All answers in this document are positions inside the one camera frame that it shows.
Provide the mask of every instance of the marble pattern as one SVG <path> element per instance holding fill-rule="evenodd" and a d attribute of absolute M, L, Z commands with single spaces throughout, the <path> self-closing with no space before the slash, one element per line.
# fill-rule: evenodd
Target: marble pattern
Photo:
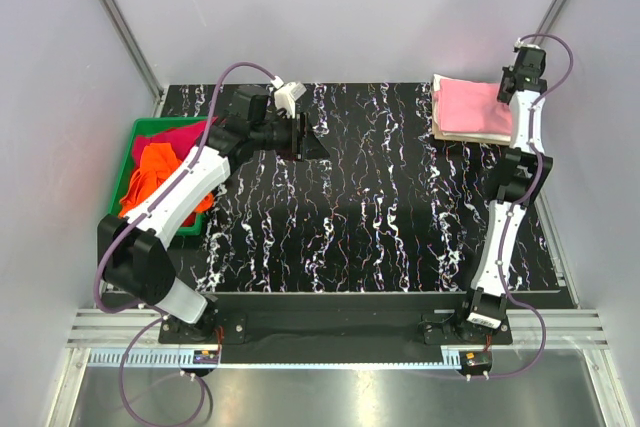
<path fill-rule="evenodd" d="M 235 86 L 223 89 L 228 104 Z M 199 238 L 177 238 L 201 292 L 456 291 L 487 228 L 483 184 L 500 147 L 431 135 L 429 84 L 312 84 L 300 100 L 331 159 L 256 154 L 216 195 Z M 206 115 L 212 86 L 172 86 L 163 115 Z M 510 283 L 557 289 L 536 212 Z"/>

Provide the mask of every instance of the white wall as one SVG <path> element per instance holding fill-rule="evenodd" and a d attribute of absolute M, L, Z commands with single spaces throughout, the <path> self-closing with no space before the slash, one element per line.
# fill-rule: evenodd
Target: white wall
<path fill-rule="evenodd" d="M 551 0 L 118 0 L 162 83 L 252 60 L 303 81 L 499 79 Z M 262 80 L 250 71 L 234 80 Z"/>
<path fill-rule="evenodd" d="M 570 0 L 554 33 L 573 47 L 573 76 L 543 115 L 555 165 L 545 185 L 580 299 L 600 312 L 640 421 L 640 23 L 638 0 Z M 560 75 L 561 49 L 547 44 Z"/>
<path fill-rule="evenodd" d="M 0 412 L 42 425 L 96 225 L 152 99 L 98 0 L 0 0 Z"/>

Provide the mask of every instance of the metallic floor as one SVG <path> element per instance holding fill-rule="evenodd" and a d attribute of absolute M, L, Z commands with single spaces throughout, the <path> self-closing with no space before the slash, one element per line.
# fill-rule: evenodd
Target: metallic floor
<path fill-rule="evenodd" d="M 529 356 L 496 352 L 494 372 L 517 369 Z M 128 369 L 128 395 L 147 391 L 167 373 Z M 208 419 L 205 409 L 193 426 L 604 426 L 578 352 L 548 351 L 526 375 L 489 382 L 467 383 L 439 371 L 220 369 L 205 379 L 215 408 Z M 196 385 L 176 378 L 142 395 L 133 407 L 150 422 L 170 425 L 186 419 L 199 397 Z M 138 425 L 120 407 L 117 369 L 87 369 L 71 425 Z"/>

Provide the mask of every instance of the green plastic tray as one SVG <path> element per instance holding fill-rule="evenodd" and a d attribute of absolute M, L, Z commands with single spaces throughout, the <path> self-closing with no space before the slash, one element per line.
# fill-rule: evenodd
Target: green plastic tray
<path fill-rule="evenodd" d="M 131 151 L 133 150 L 133 141 L 139 135 L 146 137 L 159 134 L 169 129 L 176 129 L 178 127 L 184 127 L 201 120 L 206 120 L 206 117 L 163 117 L 163 118 L 150 118 L 150 119 L 138 119 L 133 124 L 131 131 L 131 137 L 129 138 L 129 145 L 127 152 L 120 166 L 120 173 L 118 174 L 118 180 L 116 187 L 111 196 L 111 204 L 109 206 L 109 213 L 118 215 L 121 210 L 120 199 L 124 197 L 129 189 L 129 180 L 131 174 L 135 168 Z M 188 227 L 180 227 L 176 232 L 176 235 L 187 237 L 191 235 L 199 235 L 202 230 L 202 217 L 203 214 L 196 214 L 196 220 L 193 225 Z"/>

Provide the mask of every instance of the orange cloth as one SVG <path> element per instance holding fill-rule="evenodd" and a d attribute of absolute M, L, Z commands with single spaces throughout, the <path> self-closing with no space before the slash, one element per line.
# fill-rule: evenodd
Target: orange cloth
<path fill-rule="evenodd" d="M 122 210 L 120 217 L 144 202 L 153 194 L 173 172 L 180 167 L 182 162 L 178 160 L 171 148 L 171 144 L 149 144 L 142 151 L 140 167 L 131 175 L 129 191 L 120 199 Z M 204 212 L 213 205 L 213 194 L 209 193 L 198 204 L 194 212 Z"/>

